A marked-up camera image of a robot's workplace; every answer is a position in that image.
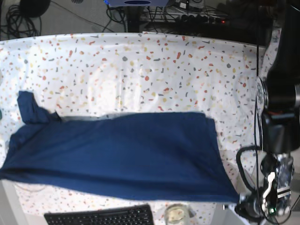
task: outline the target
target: blue cloth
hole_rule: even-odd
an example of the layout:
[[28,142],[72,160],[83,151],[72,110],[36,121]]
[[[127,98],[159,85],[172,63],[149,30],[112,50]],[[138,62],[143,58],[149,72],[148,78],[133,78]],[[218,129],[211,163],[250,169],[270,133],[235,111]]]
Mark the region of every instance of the blue cloth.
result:
[[202,113],[138,113],[61,121],[20,92],[25,125],[11,136],[0,179],[133,200],[237,202],[214,120]]

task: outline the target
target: confetti pattern tablecloth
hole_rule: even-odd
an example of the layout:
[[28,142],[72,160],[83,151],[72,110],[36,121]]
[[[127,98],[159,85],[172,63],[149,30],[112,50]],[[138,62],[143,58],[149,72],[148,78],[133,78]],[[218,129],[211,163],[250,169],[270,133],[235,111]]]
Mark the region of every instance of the confetti pattern tablecloth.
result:
[[[19,90],[62,117],[201,111],[216,122],[225,170],[237,179],[235,155],[253,142],[254,46],[163,34],[80,34],[0,42],[0,166],[22,121]],[[245,169],[255,158],[243,155]],[[43,185],[15,184],[25,213],[98,210],[140,204]],[[150,202],[164,224],[171,202]],[[215,203],[187,202],[193,224],[210,224]]]

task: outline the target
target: black keyboard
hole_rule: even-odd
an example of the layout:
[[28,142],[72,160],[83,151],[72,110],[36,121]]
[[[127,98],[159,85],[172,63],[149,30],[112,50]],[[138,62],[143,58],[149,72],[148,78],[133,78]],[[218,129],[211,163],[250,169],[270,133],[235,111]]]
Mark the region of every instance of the black keyboard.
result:
[[154,225],[149,205],[90,212],[47,213],[49,225]]

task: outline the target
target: floor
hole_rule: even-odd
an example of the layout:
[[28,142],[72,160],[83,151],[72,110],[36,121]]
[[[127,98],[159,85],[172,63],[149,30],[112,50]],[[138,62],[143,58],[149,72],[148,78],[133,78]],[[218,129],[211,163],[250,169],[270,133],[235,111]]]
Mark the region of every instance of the floor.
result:
[[[1,24],[5,24],[6,12],[12,4],[18,4],[20,0],[4,0],[1,12]],[[69,34],[69,33],[101,33],[102,26],[94,25],[86,22],[81,18],[76,17],[72,13],[55,5],[53,2],[60,4],[66,9],[74,12],[75,14],[93,21],[95,23],[106,26],[109,22],[107,17],[106,5],[103,0],[84,0],[81,4],[74,4],[71,0],[52,0],[48,10],[41,16],[42,19],[42,35],[52,34]],[[209,0],[207,5],[216,7],[218,3],[225,3],[226,0]],[[40,22],[38,19],[33,19],[35,26],[38,28]],[[111,22],[108,28],[114,32],[124,32],[122,24]],[[1,40],[6,40],[7,37],[1,34]]]

